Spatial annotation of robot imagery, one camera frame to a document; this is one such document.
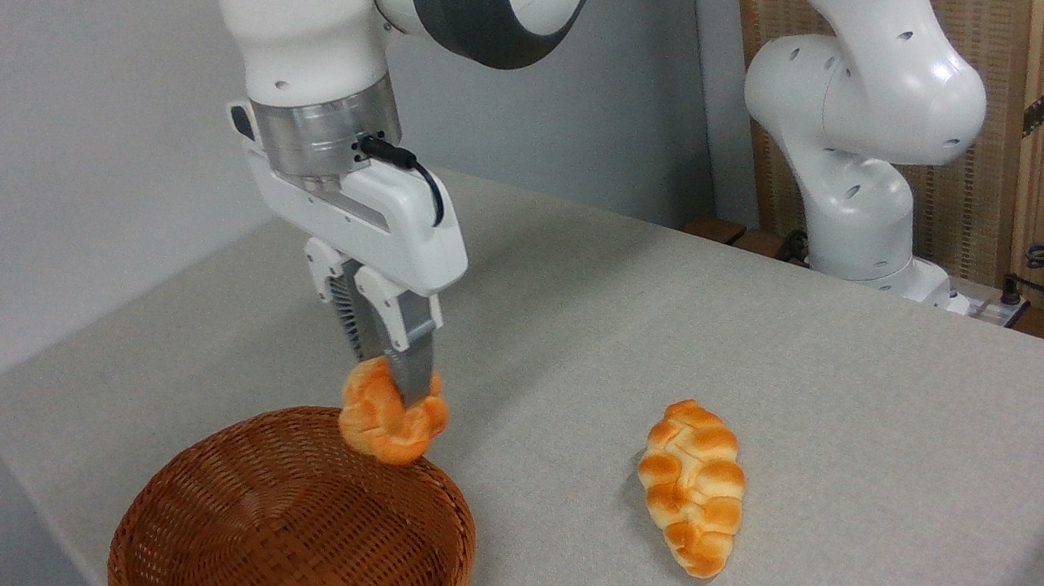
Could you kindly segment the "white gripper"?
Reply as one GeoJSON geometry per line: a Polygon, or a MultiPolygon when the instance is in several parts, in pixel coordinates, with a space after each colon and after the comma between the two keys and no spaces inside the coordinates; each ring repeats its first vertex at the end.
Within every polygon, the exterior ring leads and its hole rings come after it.
{"type": "Polygon", "coordinates": [[[467,272],[456,209],[437,175],[385,161],[342,175],[277,174],[244,103],[227,106],[255,184],[272,212],[308,235],[308,273],[357,361],[386,355],[405,408],[429,396],[438,295],[467,272]]]}

